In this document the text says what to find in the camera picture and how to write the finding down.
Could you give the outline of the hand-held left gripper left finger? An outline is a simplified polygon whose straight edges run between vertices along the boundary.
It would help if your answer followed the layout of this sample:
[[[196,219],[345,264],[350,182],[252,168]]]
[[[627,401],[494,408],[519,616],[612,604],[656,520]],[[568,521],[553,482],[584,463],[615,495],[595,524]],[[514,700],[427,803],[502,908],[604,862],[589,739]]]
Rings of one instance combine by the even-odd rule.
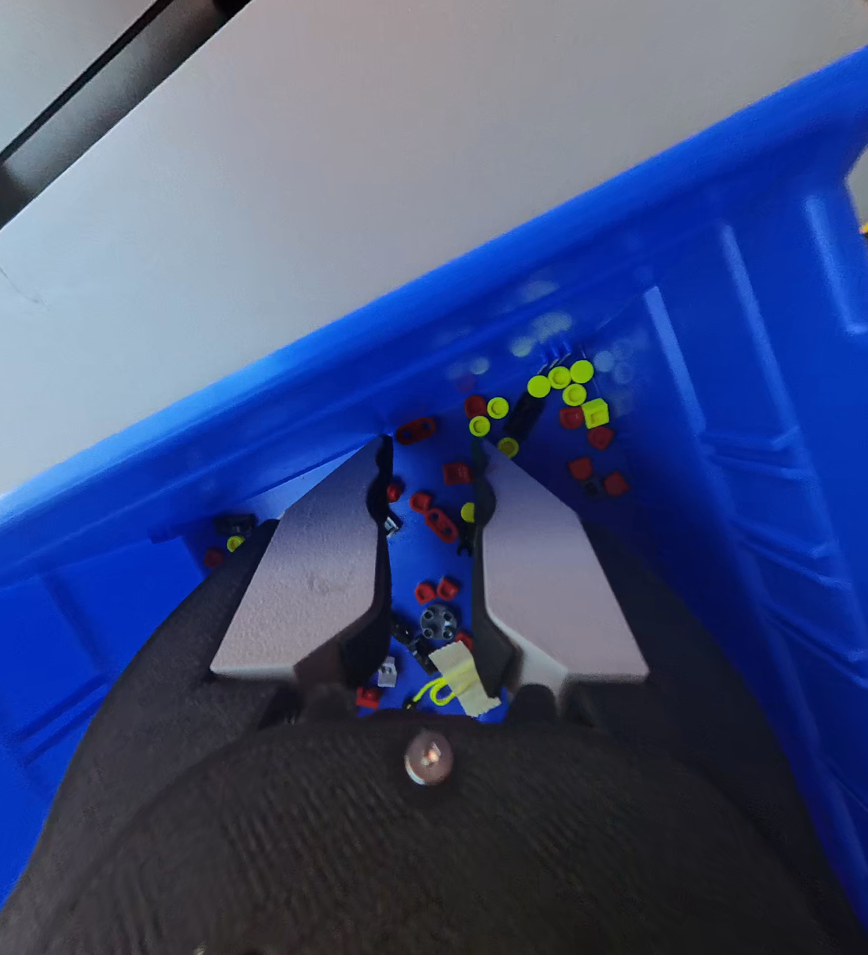
[[[284,511],[210,664],[301,690],[367,684],[388,655],[392,437],[377,436]]]

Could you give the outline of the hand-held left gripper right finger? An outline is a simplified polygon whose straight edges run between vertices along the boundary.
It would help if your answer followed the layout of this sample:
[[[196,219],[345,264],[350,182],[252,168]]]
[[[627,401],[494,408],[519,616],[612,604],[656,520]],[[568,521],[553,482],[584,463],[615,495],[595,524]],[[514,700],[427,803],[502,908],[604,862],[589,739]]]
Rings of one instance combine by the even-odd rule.
[[[649,666],[579,516],[490,442],[472,457],[470,628],[487,694],[644,682]]]

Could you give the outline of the pile of red lego pieces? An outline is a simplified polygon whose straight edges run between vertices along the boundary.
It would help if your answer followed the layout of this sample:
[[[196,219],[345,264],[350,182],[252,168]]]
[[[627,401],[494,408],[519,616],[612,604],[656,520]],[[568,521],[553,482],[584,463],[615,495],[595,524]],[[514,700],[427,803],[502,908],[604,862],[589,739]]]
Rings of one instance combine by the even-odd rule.
[[[261,497],[274,531],[209,672],[376,708],[421,672],[431,705],[481,716],[507,693],[638,683],[649,667],[579,516],[514,460],[507,402],[422,417]]]

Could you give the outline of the group of lime round studs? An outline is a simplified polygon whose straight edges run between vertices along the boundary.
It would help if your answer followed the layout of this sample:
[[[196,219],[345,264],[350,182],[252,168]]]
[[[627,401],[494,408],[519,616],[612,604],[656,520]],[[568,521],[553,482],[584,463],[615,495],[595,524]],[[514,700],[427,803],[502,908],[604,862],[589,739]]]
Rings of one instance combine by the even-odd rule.
[[[546,400],[553,390],[563,392],[563,400],[566,403],[566,411],[575,418],[571,427],[584,426],[583,412],[580,406],[586,402],[586,393],[583,389],[594,376],[594,368],[590,362],[585,359],[573,363],[568,367],[551,368],[549,373],[544,375],[532,376],[526,386],[526,391],[518,399],[513,409],[510,410],[509,402],[501,396],[495,396],[490,400],[484,399],[481,395],[471,395],[464,400],[464,413],[468,418],[468,430],[477,440],[491,434],[492,422],[503,422],[503,436],[498,438],[497,449],[508,458],[514,458],[520,449],[520,445],[528,437],[536,420],[546,407]],[[416,435],[411,431],[414,424],[405,426],[408,432],[420,439],[433,434],[433,419],[425,418],[419,423],[415,422]],[[448,485],[470,483],[473,478],[470,475],[466,477],[466,471],[461,474],[464,468],[460,463],[449,463],[444,465],[444,481]],[[410,507],[418,514],[426,515],[431,511],[431,496],[418,492],[412,497]],[[403,481],[392,479],[386,491],[388,503],[397,502],[403,494]],[[222,516],[213,519],[214,533],[225,540],[225,546],[229,552],[233,552],[241,546],[245,539],[250,536],[253,529],[258,525],[258,518],[254,514],[247,516]],[[390,512],[385,512],[385,532],[390,537],[394,532],[399,531],[401,523]]]

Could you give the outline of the blue plastic bin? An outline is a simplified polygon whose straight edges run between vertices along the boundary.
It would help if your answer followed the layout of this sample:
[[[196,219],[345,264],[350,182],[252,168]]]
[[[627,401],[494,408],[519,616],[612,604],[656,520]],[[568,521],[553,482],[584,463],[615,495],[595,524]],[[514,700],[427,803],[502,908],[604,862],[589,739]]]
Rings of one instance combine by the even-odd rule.
[[[867,145],[868,46],[0,498],[0,953],[868,953]],[[210,674],[263,495],[583,359],[644,682]]]

